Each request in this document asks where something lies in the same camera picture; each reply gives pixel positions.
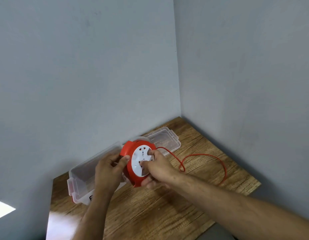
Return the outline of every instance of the right hand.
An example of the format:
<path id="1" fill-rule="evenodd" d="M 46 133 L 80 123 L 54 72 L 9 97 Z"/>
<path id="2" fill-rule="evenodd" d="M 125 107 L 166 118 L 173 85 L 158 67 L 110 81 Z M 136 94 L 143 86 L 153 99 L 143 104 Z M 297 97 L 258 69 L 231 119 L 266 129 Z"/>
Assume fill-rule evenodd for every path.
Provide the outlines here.
<path id="1" fill-rule="evenodd" d="M 169 187 L 169 182 L 179 172 L 158 150 L 149 150 L 148 155 L 154 156 L 154 161 L 141 161 L 140 165 L 151 175 L 141 182 L 141 186 L 151 189 L 157 185 L 157 182 L 162 182 Z"/>

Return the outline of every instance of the light blue wall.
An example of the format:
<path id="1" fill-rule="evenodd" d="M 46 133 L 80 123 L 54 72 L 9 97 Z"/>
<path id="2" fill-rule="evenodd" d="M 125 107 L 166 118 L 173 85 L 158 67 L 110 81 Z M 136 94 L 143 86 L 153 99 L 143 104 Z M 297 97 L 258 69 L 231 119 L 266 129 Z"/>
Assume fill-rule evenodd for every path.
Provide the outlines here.
<path id="1" fill-rule="evenodd" d="M 309 0 L 174 0 L 182 116 L 309 218 Z"/>
<path id="2" fill-rule="evenodd" d="M 173 0 L 0 0 L 0 239 L 43 237 L 54 177 L 179 115 Z"/>

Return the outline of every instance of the wood grain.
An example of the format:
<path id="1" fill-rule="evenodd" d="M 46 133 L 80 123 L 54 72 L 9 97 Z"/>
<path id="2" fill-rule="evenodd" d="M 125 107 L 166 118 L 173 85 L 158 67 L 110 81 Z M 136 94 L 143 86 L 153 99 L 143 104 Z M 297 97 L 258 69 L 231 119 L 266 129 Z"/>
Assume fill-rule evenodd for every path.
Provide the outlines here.
<path id="1" fill-rule="evenodd" d="M 220 187 L 248 195 L 260 186 L 260 182 L 182 118 L 177 117 L 162 126 L 167 126 L 179 136 L 181 148 L 174 152 L 178 158 L 182 159 L 194 153 L 205 153 L 215 155 L 224 162 L 228 178 Z M 173 156 L 168 155 L 166 158 L 173 166 L 179 166 Z M 189 157 L 184 166 L 186 173 L 211 184 L 218 184 L 224 176 L 220 162 L 207 156 Z M 65 173 L 54 179 L 51 211 L 82 216 L 87 206 L 72 202 L 68 195 L 66 182 L 68 178 L 68 173 Z M 214 222 L 206 214 L 165 187 L 158 186 L 154 190 L 148 190 L 125 185 L 116 191 L 111 199 L 104 239 L 192 240 L 213 224 Z"/>

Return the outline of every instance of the red power cord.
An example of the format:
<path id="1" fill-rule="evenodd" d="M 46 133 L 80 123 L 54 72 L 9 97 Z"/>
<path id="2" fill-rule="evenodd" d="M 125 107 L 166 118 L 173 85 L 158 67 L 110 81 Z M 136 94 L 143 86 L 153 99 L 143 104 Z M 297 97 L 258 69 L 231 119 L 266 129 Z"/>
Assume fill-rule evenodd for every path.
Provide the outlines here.
<path id="1" fill-rule="evenodd" d="M 178 160 L 178 162 L 180 163 L 180 165 L 179 165 L 179 170 L 180 170 L 180 172 L 185 172 L 185 167 L 184 167 L 184 165 L 183 165 L 183 162 L 184 162 L 184 160 L 185 160 L 186 158 L 188 158 L 188 157 L 191 157 L 191 156 L 209 156 L 209 157 L 216 158 L 216 159 L 219 160 L 219 162 L 221 163 L 221 165 L 223 166 L 223 169 L 224 169 L 224 177 L 223 177 L 223 180 L 222 180 L 220 183 L 218 183 L 218 185 L 222 184 L 222 183 L 226 180 L 226 178 L 227 178 L 227 168 L 225 167 L 223 161 L 221 161 L 221 160 L 220 160 L 218 157 L 216 157 L 216 156 L 213 156 L 213 155 L 210 155 L 210 154 L 204 154 L 204 153 L 191 154 L 191 155 L 186 156 L 184 159 L 182 159 L 182 161 L 180 161 L 179 158 L 177 158 L 177 157 L 176 157 L 171 151 L 169 151 L 168 149 L 166 149 L 166 148 L 164 148 L 164 147 L 162 147 L 162 146 L 157 147 L 157 149 L 159 149 L 159 148 L 165 149 L 168 153 L 170 153 L 171 155 L 173 155 L 173 156 L 175 157 L 175 159 Z"/>

